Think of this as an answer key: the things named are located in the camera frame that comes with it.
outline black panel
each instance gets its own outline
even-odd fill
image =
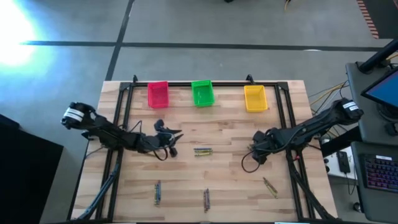
[[[0,223],[39,223],[63,146],[0,124]]]

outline green bin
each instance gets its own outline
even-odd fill
[[[192,82],[192,93],[197,107],[211,106],[215,102],[211,80]]]

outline yellow bin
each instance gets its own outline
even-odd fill
[[[244,86],[244,99],[248,112],[261,112],[268,109],[266,89],[263,85]]]

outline plastic basket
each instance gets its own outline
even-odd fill
[[[211,106],[215,102],[211,80],[192,82],[192,93],[195,106]]]
[[[151,108],[166,108],[169,106],[169,83],[148,83],[148,105]]]
[[[244,86],[244,99],[248,112],[261,112],[268,109],[266,89],[263,85]]]

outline red bin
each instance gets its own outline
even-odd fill
[[[151,108],[169,107],[169,83],[148,83],[148,105]]]

